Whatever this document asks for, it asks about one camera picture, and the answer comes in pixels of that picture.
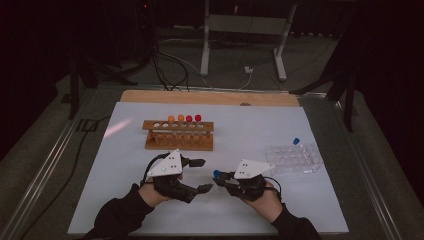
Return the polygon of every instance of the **hand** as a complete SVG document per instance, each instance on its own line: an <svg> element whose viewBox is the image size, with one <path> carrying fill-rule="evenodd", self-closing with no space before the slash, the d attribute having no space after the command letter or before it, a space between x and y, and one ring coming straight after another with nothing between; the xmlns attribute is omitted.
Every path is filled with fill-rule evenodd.
<svg viewBox="0 0 424 240"><path fill-rule="evenodd" d="M183 175L181 174L178 179L183 179ZM143 200L147 203L147 205L153 208L161 204L162 202L172 199L170 197L163 196L155 190L152 178L147 179L146 183L144 183L143 186L141 186L141 188L138 190L138 193L140 194L141 198L143 198Z"/></svg>
<svg viewBox="0 0 424 240"><path fill-rule="evenodd" d="M266 186L273 188L274 186L266 181ZM268 222L272 223L283 211L283 206L277 197L277 193L273 190L265 190L262 197L251 202L242 199L244 203L251 206L255 211Z"/></svg>

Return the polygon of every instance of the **sleeve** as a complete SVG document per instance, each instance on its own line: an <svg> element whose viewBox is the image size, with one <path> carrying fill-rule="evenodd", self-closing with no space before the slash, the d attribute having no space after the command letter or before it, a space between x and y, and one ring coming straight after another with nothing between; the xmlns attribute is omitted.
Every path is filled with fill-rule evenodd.
<svg viewBox="0 0 424 240"><path fill-rule="evenodd" d="M315 227L307 218L293 216L283 203L283 211L271 223L282 240L318 240L321 239Z"/></svg>
<svg viewBox="0 0 424 240"><path fill-rule="evenodd" d="M114 198L103 205L94 221L94 228L81 239L126 239L130 232L139 229L154 208L147 205L138 189L138 185L133 184L124 198Z"/></svg>

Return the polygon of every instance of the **metal frame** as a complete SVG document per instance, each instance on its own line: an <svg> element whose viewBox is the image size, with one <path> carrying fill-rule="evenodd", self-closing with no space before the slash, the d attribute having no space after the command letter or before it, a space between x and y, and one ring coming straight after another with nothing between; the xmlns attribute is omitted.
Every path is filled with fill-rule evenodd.
<svg viewBox="0 0 424 240"><path fill-rule="evenodd" d="M88 104L90 99L93 96L93 91L88 91L88 94L84 94L84 98L82 101L81 109ZM314 94L307 93L303 96L298 96L298 98L305 99L318 99L325 101L325 94ZM354 160L359 169L359 174L364 182L364 186L368 191L370 200L374 206L377 216L380 219L383 230L386 234L387 239L389 240L402 240L402 235L392 218L392 214L390 213L389 208L387 207L386 201L382 196L377 183L375 182L372 173L369 169L368 163L363 156L360 147L358 146L354 137L349 133L343 124L343 110L340 102L332 102L333 112L337 121L339 122L338 129L345 134L346 140L352 148L354 154ZM45 160L43 166L39 169L37 175L34 177L31 184L28 186L25 194L20 200L17 208L15 209L12 217L8 220L5 227L2 229L0 233L0 239L17 239L21 234L23 226L26 224L28 220L28 216L32 211L34 204L38 200L38 197L42 193L45 184L50 178L51 173L54 171L56 164L61 160L61 155L65 150L68 141L72 137L72 133L76 128L76 122L80 117L80 111L76 114L74 120L70 120L66 125L65 129L62 131L59 139L57 140L55 146L53 147L49 157Z"/></svg>
<svg viewBox="0 0 424 240"><path fill-rule="evenodd" d="M280 45L278 45L277 48L274 48L273 54L275 65L277 67L278 79L280 81L287 80L281 55L284 45L286 44L287 36L290 32L296 7L297 5L295 4L290 6L290 12L286 19L213 15L209 14L209 0L205 0L205 25L200 75L203 77L208 75L210 54L209 31L244 32L281 35Z"/></svg>

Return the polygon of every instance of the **white board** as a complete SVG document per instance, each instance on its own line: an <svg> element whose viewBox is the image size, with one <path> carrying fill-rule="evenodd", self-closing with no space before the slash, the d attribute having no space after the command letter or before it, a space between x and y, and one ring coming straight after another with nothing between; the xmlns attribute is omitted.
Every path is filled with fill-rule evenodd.
<svg viewBox="0 0 424 240"><path fill-rule="evenodd" d="M213 171L234 171L241 159L266 161L275 145L315 143L302 107L227 106L197 104L116 104L97 157L70 224L69 234L84 234L100 208L122 198L139 183L147 164L163 150L146 150L144 120L166 120L169 115L202 115L214 122L213 151L183 151L184 157L202 158L201 168L184 168L182 183L197 187L213 183ZM346 221L325 166L312 174L287 173L275 177L290 212L308 218L321 233L348 232ZM159 205L133 235L267 235L276 230L241 200L216 185L190 203L173 200Z"/></svg>

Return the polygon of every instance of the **wooden test tube rack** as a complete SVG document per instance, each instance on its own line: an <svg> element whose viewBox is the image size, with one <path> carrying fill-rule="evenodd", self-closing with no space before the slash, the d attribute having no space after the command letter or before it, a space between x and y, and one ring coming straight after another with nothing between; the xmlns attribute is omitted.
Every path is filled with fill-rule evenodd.
<svg viewBox="0 0 424 240"><path fill-rule="evenodd" d="M213 150L213 122L180 122L146 120L146 149Z"/></svg>

